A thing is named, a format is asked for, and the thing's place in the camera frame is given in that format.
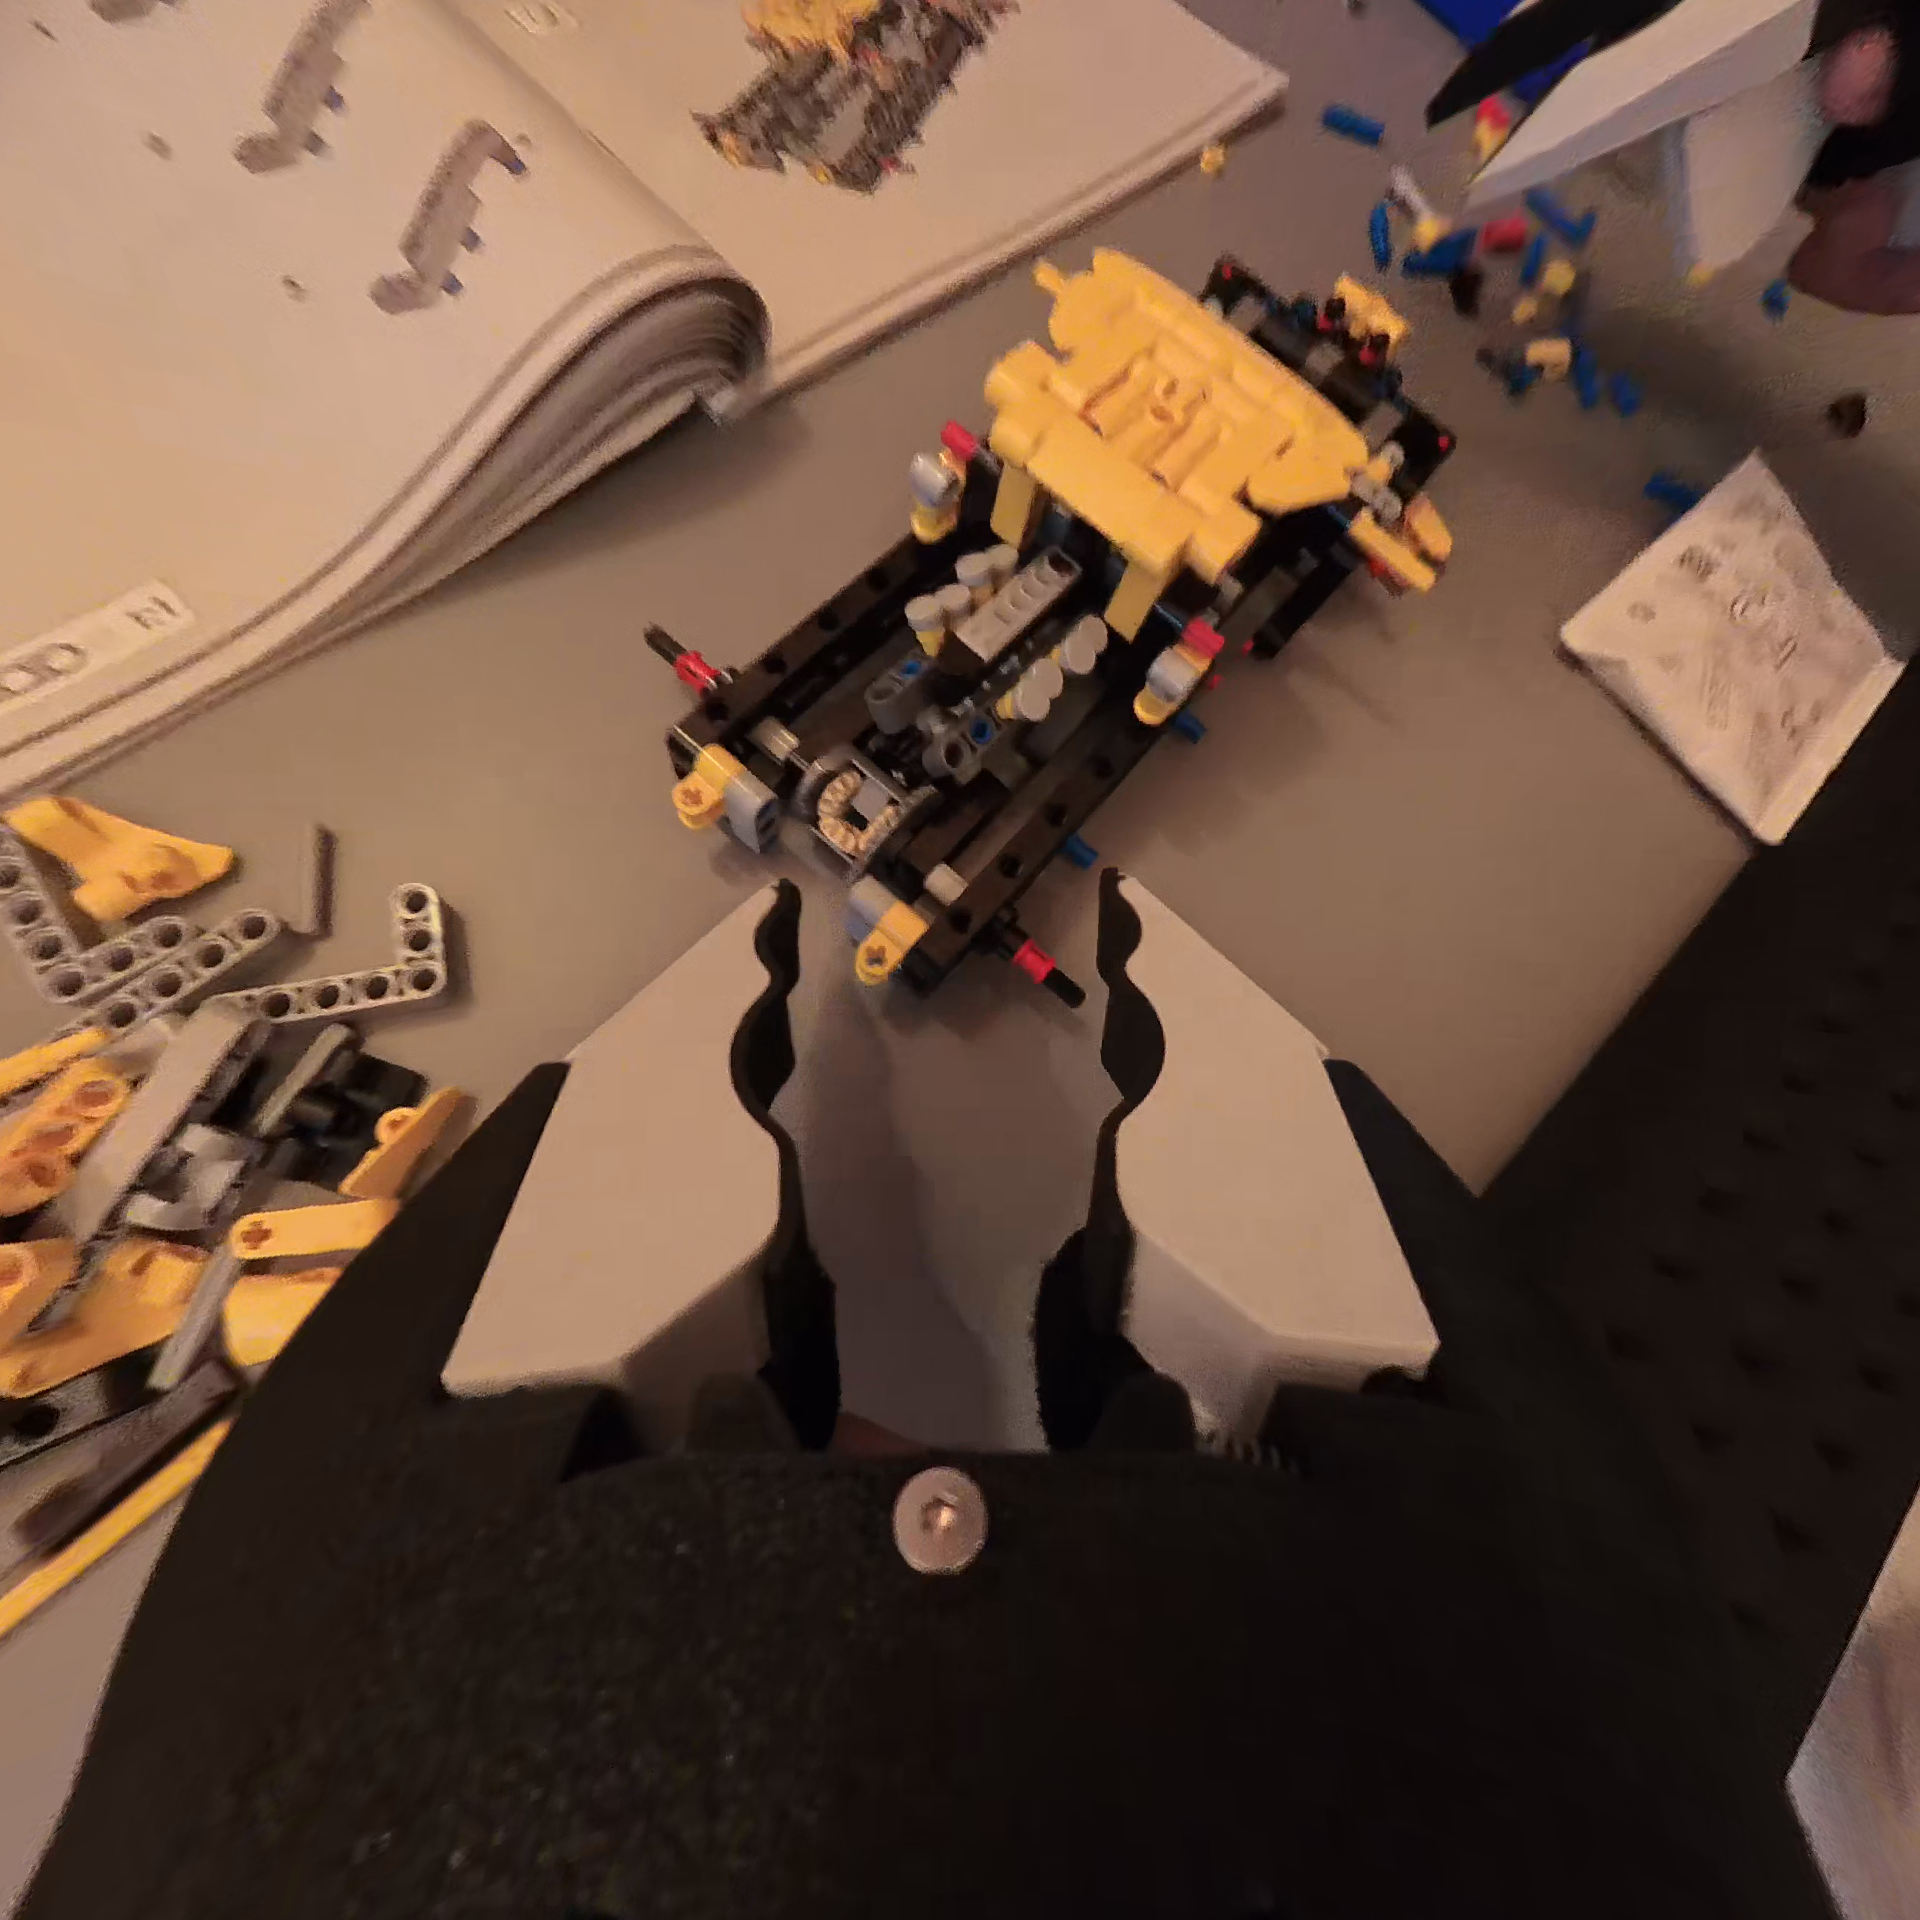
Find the black perforated pad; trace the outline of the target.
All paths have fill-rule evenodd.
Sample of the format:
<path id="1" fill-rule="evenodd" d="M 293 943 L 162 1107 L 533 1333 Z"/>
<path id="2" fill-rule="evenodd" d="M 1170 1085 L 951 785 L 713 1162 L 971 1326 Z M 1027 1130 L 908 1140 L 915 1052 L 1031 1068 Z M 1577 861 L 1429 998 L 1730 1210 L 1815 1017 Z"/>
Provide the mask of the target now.
<path id="1" fill-rule="evenodd" d="M 1920 1471 L 1917 684 L 1484 1199 L 1639 1407 L 1789 1766 Z"/>

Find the yellow black toy brick car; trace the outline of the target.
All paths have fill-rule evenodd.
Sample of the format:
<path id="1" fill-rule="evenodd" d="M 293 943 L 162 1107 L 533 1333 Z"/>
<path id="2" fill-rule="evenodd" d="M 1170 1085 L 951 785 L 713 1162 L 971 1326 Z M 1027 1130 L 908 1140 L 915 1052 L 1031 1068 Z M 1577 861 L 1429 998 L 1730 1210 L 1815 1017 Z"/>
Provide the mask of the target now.
<path id="1" fill-rule="evenodd" d="M 651 627 L 689 713 L 673 816 L 845 879 L 864 986 L 938 989 L 989 950 L 1083 989 L 1023 898 L 1236 657 L 1351 580 L 1434 590 L 1456 431 L 1404 390 L 1368 283 L 1280 299 L 1222 254 L 1199 293 L 1134 254 L 1034 268 L 1045 330 L 995 358 L 989 423 L 908 464 L 908 531 L 747 662 Z"/>

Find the pile of loose brick parts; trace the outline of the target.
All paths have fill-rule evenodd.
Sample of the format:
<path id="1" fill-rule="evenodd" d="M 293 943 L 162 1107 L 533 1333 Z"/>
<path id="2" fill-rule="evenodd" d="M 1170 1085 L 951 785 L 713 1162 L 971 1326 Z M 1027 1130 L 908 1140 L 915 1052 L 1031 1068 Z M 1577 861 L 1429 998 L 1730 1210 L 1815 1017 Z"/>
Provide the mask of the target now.
<path id="1" fill-rule="evenodd" d="M 5 1057 L 5 1634 L 194 1491 L 468 1107 L 369 1033 L 454 986 L 441 890 L 392 890 L 377 969 L 271 975 L 326 933 L 331 833 L 293 911 L 179 919 L 228 868 L 75 795 L 5 807 L 5 950 L 58 1017 Z"/>

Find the person's right hand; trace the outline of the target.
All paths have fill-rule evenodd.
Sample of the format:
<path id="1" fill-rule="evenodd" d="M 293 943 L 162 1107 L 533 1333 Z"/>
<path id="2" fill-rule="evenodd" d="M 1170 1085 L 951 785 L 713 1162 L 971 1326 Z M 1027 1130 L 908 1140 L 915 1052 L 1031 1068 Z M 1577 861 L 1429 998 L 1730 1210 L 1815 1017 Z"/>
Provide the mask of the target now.
<path id="1" fill-rule="evenodd" d="M 1920 309 L 1920 7 L 1856 3 L 1821 48 L 1817 116 L 1828 139 L 1796 188 L 1807 220 L 1789 283 L 1828 309 L 1908 318 Z"/>

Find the instruction booklet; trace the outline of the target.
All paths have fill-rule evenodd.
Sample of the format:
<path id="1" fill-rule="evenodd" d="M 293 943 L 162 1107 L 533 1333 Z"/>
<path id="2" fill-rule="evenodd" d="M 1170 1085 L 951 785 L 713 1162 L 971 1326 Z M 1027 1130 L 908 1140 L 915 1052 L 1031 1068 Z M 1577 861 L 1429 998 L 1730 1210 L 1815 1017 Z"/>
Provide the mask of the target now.
<path id="1" fill-rule="evenodd" d="M 0 37 L 5 799 L 1290 89 L 1186 3 L 18 0 Z"/>

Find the pile of blue red pins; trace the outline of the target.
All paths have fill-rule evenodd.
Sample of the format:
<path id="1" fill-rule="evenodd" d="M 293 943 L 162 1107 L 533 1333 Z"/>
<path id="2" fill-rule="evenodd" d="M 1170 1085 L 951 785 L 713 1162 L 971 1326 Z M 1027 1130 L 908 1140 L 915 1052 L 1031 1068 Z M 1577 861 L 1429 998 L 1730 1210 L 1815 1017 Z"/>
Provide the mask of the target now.
<path id="1" fill-rule="evenodd" d="M 1384 116 L 1327 100 L 1321 133 L 1379 166 L 1364 275 L 1338 280 L 1321 318 L 1321 330 L 1351 344 L 1368 390 L 1399 398 L 1404 414 L 1419 410 L 1404 390 L 1414 326 L 1404 299 L 1446 299 L 1456 344 L 1508 406 L 1564 390 L 1594 421 L 1653 423 L 1653 384 L 1594 330 L 1594 211 L 1529 183 L 1520 211 L 1446 215 L 1387 153 Z"/>

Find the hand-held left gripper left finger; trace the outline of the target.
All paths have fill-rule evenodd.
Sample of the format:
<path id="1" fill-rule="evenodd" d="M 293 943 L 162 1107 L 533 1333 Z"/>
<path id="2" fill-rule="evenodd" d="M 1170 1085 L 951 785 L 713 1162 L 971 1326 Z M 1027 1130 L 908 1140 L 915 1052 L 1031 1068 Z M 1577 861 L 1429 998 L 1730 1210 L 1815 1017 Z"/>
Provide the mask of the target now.
<path id="1" fill-rule="evenodd" d="M 835 1281 L 775 1116 L 801 890 L 761 884 L 568 1059 L 450 1345 L 459 1400 L 609 1389 L 656 1447 L 711 1375 L 759 1375 L 795 1447 L 839 1418 Z"/>

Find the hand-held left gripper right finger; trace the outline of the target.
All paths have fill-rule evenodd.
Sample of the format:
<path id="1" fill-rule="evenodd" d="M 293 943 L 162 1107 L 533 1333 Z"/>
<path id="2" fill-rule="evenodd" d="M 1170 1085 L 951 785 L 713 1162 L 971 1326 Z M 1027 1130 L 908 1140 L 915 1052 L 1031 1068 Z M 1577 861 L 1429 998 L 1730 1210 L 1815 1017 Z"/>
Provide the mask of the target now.
<path id="1" fill-rule="evenodd" d="M 1323 1042 L 1134 876 L 1100 876 L 1092 1196 L 1034 1291 L 1034 1413 L 1081 1451 L 1127 1375 L 1254 1447 L 1280 1389 L 1424 1375 L 1436 1326 Z"/>

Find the white printed paper bag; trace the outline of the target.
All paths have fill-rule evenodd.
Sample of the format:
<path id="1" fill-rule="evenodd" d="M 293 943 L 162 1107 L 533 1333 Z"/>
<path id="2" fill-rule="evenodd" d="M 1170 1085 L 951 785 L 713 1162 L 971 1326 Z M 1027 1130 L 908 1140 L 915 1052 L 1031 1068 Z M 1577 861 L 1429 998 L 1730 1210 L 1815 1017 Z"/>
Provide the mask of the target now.
<path id="1" fill-rule="evenodd" d="M 1789 838 L 1909 668 L 1760 447 L 1557 650 L 1760 844 Z"/>

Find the person's white clothing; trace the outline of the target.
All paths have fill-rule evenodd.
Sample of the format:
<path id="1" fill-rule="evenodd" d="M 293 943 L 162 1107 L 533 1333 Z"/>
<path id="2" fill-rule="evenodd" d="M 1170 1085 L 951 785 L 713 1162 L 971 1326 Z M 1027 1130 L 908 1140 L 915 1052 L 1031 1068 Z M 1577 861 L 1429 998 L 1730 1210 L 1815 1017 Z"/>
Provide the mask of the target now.
<path id="1" fill-rule="evenodd" d="M 1920 1511 L 1909 1502 L 1789 1766 L 1845 1920 L 1920 1914 Z"/>

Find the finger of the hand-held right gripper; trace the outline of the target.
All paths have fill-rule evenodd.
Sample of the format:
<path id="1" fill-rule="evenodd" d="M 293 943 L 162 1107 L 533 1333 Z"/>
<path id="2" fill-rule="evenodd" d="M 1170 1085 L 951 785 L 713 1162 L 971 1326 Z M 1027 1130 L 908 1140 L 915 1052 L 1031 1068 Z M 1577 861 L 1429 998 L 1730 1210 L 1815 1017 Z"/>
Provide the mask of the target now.
<path id="1" fill-rule="evenodd" d="M 1468 203 L 1503 203 L 1624 153 L 1658 154 L 1680 275 L 1718 275 L 1794 211 L 1821 148 L 1815 0 L 1514 3 L 1434 92 L 1429 127 L 1547 72 Z"/>

